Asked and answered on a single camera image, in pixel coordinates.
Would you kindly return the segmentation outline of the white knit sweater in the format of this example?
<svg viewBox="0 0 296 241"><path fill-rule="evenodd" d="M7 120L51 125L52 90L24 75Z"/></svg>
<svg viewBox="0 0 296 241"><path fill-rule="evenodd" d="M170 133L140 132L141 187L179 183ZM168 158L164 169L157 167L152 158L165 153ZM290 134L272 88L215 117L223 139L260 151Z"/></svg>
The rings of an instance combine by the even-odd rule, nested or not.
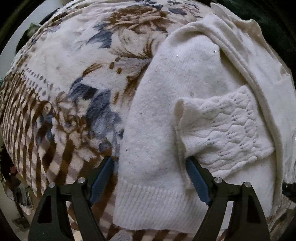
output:
<svg viewBox="0 0 296 241"><path fill-rule="evenodd" d="M211 4L171 33L132 101L119 154L113 223L127 230L195 233L207 207L185 159L255 189L265 216L295 178L291 71L255 20Z"/></svg>

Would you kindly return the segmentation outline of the floral fleece blanket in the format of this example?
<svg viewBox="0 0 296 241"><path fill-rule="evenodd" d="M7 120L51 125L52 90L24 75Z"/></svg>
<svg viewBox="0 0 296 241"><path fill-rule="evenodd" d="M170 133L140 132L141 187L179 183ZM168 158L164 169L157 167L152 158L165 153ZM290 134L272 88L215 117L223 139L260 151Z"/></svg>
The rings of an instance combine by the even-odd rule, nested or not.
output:
<svg viewBox="0 0 296 241"><path fill-rule="evenodd" d="M17 52L1 86L1 135L35 198L119 157L142 78L202 1L71 1Z"/></svg>

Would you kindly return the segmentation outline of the dark teal garment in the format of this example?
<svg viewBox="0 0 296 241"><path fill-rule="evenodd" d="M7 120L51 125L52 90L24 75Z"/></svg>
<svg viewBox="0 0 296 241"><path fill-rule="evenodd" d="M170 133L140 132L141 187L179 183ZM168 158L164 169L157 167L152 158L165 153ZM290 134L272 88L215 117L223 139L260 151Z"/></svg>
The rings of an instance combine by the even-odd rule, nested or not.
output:
<svg viewBox="0 0 296 241"><path fill-rule="evenodd" d="M295 1L216 1L243 20L255 20L269 45L295 73Z"/></svg>

